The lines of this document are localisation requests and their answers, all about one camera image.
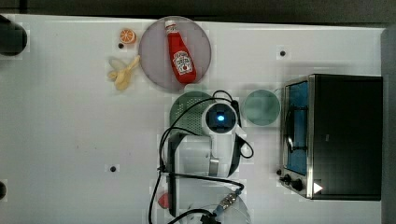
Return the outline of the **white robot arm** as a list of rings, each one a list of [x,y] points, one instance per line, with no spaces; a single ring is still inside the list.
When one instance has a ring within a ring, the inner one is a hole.
[[[169,212],[183,224],[250,224],[240,198],[243,186],[232,190],[230,176],[248,148],[240,125],[238,103],[215,102],[199,114],[199,128],[168,139]]]

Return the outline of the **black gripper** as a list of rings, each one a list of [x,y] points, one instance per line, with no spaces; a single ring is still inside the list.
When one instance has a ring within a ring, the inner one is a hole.
[[[237,118],[237,124],[241,126],[241,115],[240,115],[240,110],[239,110],[239,104],[236,100],[232,100],[232,107],[236,113],[236,118]]]

